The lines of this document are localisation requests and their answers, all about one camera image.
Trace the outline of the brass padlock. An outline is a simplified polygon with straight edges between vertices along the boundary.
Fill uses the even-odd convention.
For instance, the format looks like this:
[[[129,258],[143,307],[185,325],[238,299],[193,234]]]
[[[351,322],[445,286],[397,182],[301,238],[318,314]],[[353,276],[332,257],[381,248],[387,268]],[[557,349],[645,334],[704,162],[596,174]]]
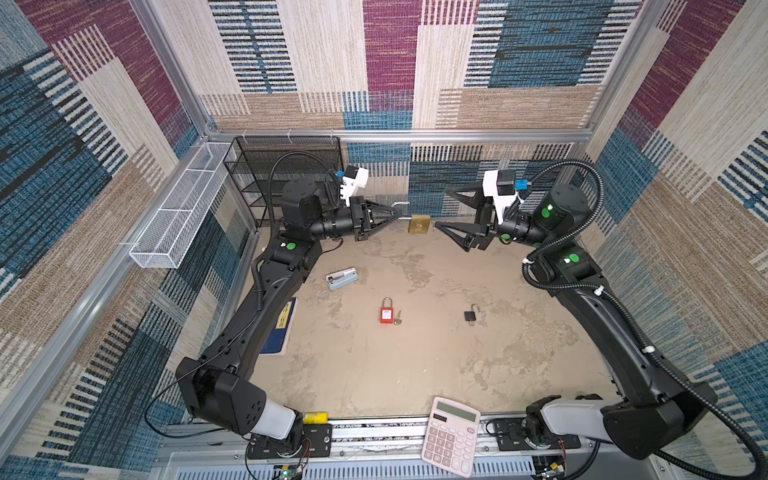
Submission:
[[[431,226],[432,219],[429,215],[412,214],[409,210],[409,201],[397,201],[391,204],[391,207],[398,214],[398,219],[408,223],[407,232],[409,234],[426,234]]]

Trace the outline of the red padlock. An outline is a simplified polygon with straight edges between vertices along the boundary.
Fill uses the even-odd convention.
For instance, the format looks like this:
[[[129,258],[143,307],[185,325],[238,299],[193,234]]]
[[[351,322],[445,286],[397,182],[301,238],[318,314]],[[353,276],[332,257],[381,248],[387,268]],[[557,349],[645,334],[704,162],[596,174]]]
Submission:
[[[393,300],[390,297],[385,297],[382,300],[379,321],[382,324],[393,324],[394,319]]]

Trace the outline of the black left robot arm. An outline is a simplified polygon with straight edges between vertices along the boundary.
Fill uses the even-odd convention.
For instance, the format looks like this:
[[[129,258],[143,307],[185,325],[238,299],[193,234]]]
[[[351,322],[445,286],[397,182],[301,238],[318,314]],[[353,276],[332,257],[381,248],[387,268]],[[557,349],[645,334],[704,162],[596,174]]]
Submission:
[[[277,170],[293,155],[284,154],[272,164],[264,195],[270,237],[251,264],[253,286],[203,353],[182,359],[173,383],[187,412],[209,422],[212,432],[266,437],[290,447],[303,440],[302,420],[296,410],[251,383],[256,361],[288,301],[324,254],[323,240],[363,241],[399,217],[396,209],[360,195],[368,182],[367,169],[349,165],[335,171],[309,152],[296,155],[318,164],[325,180],[291,179],[276,193]]]

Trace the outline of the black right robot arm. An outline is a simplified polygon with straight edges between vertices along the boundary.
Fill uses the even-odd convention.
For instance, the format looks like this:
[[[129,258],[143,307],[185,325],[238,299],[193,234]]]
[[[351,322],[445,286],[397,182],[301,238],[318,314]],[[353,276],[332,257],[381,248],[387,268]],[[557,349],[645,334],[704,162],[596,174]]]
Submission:
[[[555,444],[560,436],[591,439],[594,448],[573,478],[591,467],[601,445],[612,444],[633,459],[656,456],[701,478],[716,479],[718,473],[663,449],[712,414],[750,452],[754,467],[748,478],[766,478],[767,458],[758,443],[718,407],[708,383],[690,380],[653,344],[594,258],[577,243],[603,209],[604,182],[597,169],[585,161],[571,163],[593,178],[593,201],[576,186],[555,184],[533,212],[522,211],[533,187],[567,164],[553,163],[529,180],[517,178],[512,170],[489,170],[478,182],[449,186],[446,195],[473,209],[475,219],[435,224],[466,252],[484,250],[493,240],[532,247],[521,264],[524,280],[555,298],[579,322],[617,387],[621,400],[613,405],[595,395],[576,400],[552,395],[530,404],[523,425],[528,442],[537,448]]]

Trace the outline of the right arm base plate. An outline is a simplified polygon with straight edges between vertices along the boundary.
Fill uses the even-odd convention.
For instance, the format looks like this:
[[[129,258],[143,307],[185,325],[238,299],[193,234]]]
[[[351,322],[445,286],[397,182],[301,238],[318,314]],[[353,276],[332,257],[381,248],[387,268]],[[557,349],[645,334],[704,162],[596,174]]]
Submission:
[[[579,449],[581,441],[578,436],[554,436],[547,433],[537,440],[532,440],[526,432],[526,419],[522,417],[502,417],[488,420],[486,432],[496,440],[500,451],[533,451]]]

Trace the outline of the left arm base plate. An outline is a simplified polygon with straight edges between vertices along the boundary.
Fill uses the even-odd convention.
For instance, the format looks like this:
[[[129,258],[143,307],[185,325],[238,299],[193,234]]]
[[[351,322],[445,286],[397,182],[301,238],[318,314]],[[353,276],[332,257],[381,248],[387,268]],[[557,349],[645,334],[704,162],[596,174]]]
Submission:
[[[331,424],[304,424],[297,441],[291,436],[285,440],[256,435],[246,449],[248,460],[280,460],[300,458],[326,458],[330,456],[333,426]]]

